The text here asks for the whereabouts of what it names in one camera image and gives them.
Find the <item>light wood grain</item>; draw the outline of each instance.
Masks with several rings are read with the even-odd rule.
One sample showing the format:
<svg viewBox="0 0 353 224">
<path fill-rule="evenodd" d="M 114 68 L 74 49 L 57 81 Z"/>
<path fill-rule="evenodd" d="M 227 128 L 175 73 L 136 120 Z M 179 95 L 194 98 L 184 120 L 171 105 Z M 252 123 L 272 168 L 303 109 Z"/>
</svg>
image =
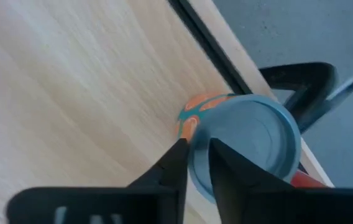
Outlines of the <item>light wood grain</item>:
<svg viewBox="0 0 353 224">
<path fill-rule="evenodd" d="M 234 35 L 231 28 L 223 19 L 212 0 L 186 0 L 199 15 L 201 20 L 206 24 L 210 33 L 216 39 L 218 44 L 228 56 L 229 60 L 240 72 L 241 77 L 246 82 L 247 86 L 255 94 L 268 96 L 277 101 L 276 96 L 272 93 L 267 82 L 258 71 L 254 62 L 251 60 L 243 46 L 241 46 L 237 37 Z M 305 141 L 301 140 L 302 153 L 301 163 L 308 171 L 309 175 L 316 180 L 333 187 L 330 178 L 327 176 L 318 160 L 315 158 Z"/>
<path fill-rule="evenodd" d="M 165 0 L 0 1 L 0 221 L 29 187 L 127 185 L 209 91 L 229 89 Z M 186 222 L 211 209 L 190 184 Z"/>
</svg>

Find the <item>gray floor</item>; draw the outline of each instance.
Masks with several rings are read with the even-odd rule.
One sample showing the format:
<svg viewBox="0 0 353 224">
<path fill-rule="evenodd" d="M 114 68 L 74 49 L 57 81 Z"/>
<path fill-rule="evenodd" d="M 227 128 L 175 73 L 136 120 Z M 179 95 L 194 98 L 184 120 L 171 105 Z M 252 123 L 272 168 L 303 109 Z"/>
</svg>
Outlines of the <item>gray floor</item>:
<svg viewBox="0 0 353 224">
<path fill-rule="evenodd" d="M 353 75 L 353 1 L 214 0 L 259 67 L 320 61 Z M 336 186 L 353 187 L 353 94 L 304 138 Z"/>
</svg>

